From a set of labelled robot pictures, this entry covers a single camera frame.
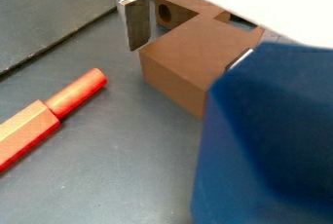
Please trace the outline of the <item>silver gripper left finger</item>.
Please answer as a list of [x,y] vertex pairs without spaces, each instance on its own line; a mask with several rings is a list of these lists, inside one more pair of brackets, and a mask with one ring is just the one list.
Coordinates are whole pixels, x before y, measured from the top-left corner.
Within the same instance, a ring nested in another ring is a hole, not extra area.
[[150,40],[150,0],[119,0],[118,9],[124,24],[127,45],[131,51]]

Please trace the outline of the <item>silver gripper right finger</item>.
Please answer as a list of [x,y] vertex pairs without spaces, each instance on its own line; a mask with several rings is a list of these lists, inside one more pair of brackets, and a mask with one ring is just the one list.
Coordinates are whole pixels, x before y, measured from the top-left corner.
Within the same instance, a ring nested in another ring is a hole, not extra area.
[[247,48],[225,66],[225,71],[231,69],[237,63],[253,52],[253,49]]

